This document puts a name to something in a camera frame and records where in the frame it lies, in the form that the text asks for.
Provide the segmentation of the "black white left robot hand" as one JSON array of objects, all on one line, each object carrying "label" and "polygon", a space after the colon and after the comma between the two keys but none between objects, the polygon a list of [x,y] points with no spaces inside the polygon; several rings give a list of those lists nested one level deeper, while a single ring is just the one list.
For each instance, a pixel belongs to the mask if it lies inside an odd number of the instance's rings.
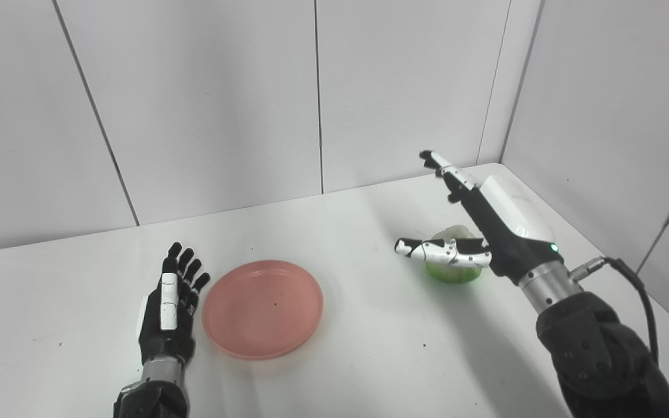
[{"label": "black white left robot hand", "polygon": [[167,355],[186,366],[192,359],[196,349],[193,324],[199,293],[210,282],[209,273],[198,273],[201,267],[202,262],[192,248],[184,248],[179,242],[169,248],[162,273],[174,273],[177,278],[176,327],[172,330],[160,327],[161,280],[158,280],[147,296],[138,337],[142,363]]}]

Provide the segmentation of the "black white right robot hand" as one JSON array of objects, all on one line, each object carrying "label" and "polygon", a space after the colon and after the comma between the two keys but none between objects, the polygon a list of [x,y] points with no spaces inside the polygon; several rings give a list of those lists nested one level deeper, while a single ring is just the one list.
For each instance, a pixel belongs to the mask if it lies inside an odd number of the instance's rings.
[{"label": "black white right robot hand", "polygon": [[430,264],[491,268],[514,284],[541,265],[563,262],[554,233],[528,196],[510,178],[490,175],[475,180],[433,150],[422,150],[424,167],[435,172],[481,232],[480,238],[415,240],[399,238],[394,251]]}]

